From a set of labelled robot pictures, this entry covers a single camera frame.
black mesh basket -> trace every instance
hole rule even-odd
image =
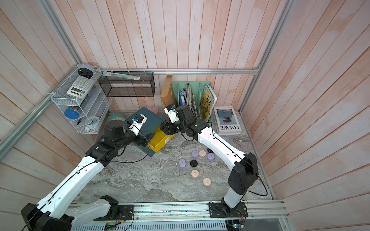
[[[98,81],[106,96],[154,96],[155,84],[153,72],[114,71],[114,73],[140,76],[140,80],[102,75]]]

metal base plate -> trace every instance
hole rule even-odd
[[[114,220],[132,220],[132,213],[134,212],[134,205],[133,204],[125,204],[125,205],[118,205],[118,209],[120,210],[120,216],[118,215],[117,218]],[[96,218],[94,221],[106,221],[107,219],[104,218]]]
[[[209,216],[211,218],[223,218],[223,217],[248,217],[247,209],[245,207],[244,202],[239,202],[234,212],[232,212],[229,216],[224,214],[222,211],[222,204],[221,203],[208,203],[209,207]]]

gray marble surface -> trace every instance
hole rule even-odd
[[[240,115],[238,119],[243,127],[242,134],[222,137],[235,148],[254,154],[252,143]],[[91,203],[104,195],[110,195],[120,203],[220,200],[229,188],[227,179],[230,170],[217,156],[213,161],[199,156],[196,159],[198,166],[191,167],[190,161],[193,159],[191,152],[201,149],[207,150],[207,147],[197,141],[186,141],[181,134],[176,134],[153,157],[148,156],[134,164],[111,162],[84,187],[78,203]],[[114,160],[132,162],[145,155],[136,146],[129,145],[125,153]],[[180,158],[186,160],[186,167],[183,169],[179,167]],[[198,178],[191,177],[190,172],[193,169],[199,171]],[[258,170],[267,187],[260,164]],[[211,186],[203,185],[204,177],[211,179]],[[265,193],[259,180],[249,190],[259,194]],[[269,192],[268,196],[261,197],[247,192],[244,196],[244,199],[259,198],[271,198],[271,194]]]

pink wooden wall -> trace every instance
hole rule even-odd
[[[369,12],[297,1],[243,114],[298,231],[370,229]]]
[[[0,140],[74,65],[37,0],[0,1]],[[53,190],[94,143],[53,106],[0,163],[1,230]]]
[[[101,68],[258,66],[286,0],[50,0],[83,62]],[[252,76],[179,75],[211,81],[217,105],[239,108]],[[154,97],[115,97],[115,111],[163,109]]]

book cover photo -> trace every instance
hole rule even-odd
[[[232,106],[214,107],[214,113],[220,135],[241,134],[242,130]]]

